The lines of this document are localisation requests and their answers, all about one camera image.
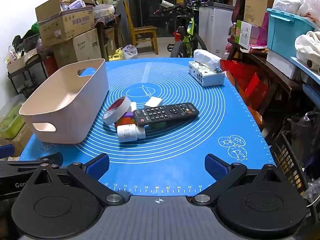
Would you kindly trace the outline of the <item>white pill bottle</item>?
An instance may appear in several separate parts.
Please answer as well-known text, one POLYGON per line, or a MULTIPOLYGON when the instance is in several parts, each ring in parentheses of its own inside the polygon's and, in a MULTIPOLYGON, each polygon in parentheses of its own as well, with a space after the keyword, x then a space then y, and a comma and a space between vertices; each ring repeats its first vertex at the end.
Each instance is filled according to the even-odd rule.
POLYGON ((117 136, 120 143, 131 142, 146 138, 144 127, 137 126, 135 124, 118 126, 117 136))

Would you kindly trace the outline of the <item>colourful toy block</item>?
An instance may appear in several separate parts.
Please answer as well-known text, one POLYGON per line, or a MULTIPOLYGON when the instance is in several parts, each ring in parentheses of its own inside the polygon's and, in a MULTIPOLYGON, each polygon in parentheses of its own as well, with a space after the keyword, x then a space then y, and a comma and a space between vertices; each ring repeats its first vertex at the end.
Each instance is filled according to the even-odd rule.
POLYGON ((119 120, 114 123, 115 129, 118 126, 136 124, 133 112, 126 112, 119 120))

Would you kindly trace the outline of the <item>white tape roll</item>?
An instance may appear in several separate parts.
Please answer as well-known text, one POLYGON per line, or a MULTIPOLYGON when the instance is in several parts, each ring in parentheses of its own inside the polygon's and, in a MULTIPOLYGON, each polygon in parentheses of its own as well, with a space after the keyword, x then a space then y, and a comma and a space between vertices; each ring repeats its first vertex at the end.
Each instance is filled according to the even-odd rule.
POLYGON ((117 99, 103 115, 103 121, 107 125, 111 125, 118 121, 129 109, 131 100, 127 96, 117 99))

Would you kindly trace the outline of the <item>black TV remote control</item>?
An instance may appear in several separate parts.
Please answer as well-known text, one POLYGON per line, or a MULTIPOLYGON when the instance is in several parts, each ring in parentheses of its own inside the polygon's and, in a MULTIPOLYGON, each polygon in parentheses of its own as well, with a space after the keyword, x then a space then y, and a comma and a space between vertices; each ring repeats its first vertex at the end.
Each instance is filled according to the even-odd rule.
POLYGON ((189 102, 164 105, 133 111, 137 125, 146 126, 160 122, 188 120, 199 115, 198 109, 189 102))

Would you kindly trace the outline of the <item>small white box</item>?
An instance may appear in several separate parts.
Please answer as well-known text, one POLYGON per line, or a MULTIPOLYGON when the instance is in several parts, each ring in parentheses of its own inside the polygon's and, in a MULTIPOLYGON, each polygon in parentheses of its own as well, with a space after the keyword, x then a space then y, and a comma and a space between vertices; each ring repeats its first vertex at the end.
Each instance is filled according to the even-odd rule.
POLYGON ((155 108, 162 105, 163 100, 161 98, 157 98, 152 96, 149 100, 145 103, 144 108, 155 108))

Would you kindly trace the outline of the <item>green ointment tin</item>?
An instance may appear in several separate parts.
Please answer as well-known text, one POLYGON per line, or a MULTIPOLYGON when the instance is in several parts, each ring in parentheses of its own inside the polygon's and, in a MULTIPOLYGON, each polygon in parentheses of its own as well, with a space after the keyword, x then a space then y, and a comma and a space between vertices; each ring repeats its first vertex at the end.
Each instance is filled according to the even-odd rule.
POLYGON ((166 122, 159 122, 156 124, 150 124, 149 126, 153 129, 164 129, 166 127, 166 122))

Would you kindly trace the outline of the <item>floor cardboard box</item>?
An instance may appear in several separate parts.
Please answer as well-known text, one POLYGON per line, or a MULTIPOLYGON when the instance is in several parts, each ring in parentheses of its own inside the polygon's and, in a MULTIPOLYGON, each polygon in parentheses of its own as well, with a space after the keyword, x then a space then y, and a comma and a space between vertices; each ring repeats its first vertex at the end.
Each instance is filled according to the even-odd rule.
POLYGON ((31 129, 24 124, 13 139, 1 137, 1 158, 19 157, 32 135, 31 129))

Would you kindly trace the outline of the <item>beige plastic storage basket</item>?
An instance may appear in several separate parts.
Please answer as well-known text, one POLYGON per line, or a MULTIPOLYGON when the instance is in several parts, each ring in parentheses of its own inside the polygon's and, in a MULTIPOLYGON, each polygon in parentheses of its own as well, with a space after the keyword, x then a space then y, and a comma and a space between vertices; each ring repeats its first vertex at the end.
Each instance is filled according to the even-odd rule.
POLYGON ((105 60, 80 61, 44 81, 19 114, 40 141, 78 144, 87 137, 107 93, 105 60))

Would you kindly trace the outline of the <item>white tissue box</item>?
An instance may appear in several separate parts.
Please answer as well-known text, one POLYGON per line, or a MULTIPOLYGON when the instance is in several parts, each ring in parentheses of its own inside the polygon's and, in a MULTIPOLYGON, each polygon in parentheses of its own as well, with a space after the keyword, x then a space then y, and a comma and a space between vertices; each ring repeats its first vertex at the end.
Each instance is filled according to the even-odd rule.
POLYGON ((224 84, 225 73, 220 68, 221 58, 203 49, 194 51, 194 60, 189 62, 189 74, 202 86, 224 84))

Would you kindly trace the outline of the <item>upper cardboard box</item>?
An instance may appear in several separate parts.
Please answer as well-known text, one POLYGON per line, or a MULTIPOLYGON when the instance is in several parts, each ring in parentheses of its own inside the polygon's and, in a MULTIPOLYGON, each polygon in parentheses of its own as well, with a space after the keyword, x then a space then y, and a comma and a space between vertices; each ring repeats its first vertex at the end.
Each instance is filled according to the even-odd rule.
POLYGON ((63 10, 60 0, 48 0, 35 8, 42 44, 53 46, 95 27, 93 6, 63 10))

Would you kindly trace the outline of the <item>green white carton box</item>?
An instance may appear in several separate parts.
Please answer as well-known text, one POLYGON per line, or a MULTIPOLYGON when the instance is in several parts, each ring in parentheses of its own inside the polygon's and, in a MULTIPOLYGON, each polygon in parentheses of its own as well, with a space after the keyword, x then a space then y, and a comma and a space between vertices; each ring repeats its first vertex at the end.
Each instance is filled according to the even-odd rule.
POLYGON ((251 45, 258 42, 260 34, 259 27, 244 21, 237 20, 235 30, 235 43, 245 49, 249 49, 251 45))

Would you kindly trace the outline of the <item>turquoise plastic storage bin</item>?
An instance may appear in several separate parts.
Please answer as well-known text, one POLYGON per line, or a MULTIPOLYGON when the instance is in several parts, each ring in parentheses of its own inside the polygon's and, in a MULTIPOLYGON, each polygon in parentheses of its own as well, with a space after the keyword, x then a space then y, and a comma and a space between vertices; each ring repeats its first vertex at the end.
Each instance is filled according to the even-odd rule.
POLYGON ((290 60, 295 57, 295 40, 308 31, 314 31, 317 25, 307 18, 267 8, 268 37, 267 47, 283 58, 290 60))

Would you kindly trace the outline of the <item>wooden chair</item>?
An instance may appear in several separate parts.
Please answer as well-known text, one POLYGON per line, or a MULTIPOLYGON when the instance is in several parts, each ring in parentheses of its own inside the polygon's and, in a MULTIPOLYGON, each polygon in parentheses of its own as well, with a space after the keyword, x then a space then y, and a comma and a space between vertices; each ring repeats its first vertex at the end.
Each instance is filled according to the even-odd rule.
POLYGON ((127 16, 132 45, 136 46, 139 43, 150 41, 153 51, 158 55, 157 27, 154 27, 153 25, 134 27, 131 20, 129 5, 126 0, 123 1, 123 5, 127 16))

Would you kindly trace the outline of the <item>white chest freezer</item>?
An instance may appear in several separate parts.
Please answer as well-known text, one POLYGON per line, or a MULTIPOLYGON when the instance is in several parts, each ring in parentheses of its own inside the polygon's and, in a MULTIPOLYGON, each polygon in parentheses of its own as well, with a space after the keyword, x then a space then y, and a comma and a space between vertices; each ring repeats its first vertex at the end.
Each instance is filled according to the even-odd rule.
POLYGON ((199 36, 203 39, 207 50, 227 59, 229 53, 226 51, 229 30, 232 23, 232 5, 221 3, 210 3, 201 6, 199 12, 199 36))

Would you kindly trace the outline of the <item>green black bicycle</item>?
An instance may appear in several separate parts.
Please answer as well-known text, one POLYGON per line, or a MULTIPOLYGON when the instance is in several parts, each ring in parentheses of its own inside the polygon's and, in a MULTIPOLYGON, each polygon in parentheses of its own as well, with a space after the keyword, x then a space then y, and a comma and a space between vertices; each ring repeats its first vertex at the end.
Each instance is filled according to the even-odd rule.
POLYGON ((188 57, 194 55, 195 50, 207 50, 203 39, 198 35, 198 26, 195 21, 194 10, 184 2, 176 5, 162 0, 155 15, 163 16, 167 22, 174 20, 176 30, 173 32, 175 43, 168 44, 167 51, 170 57, 188 57))

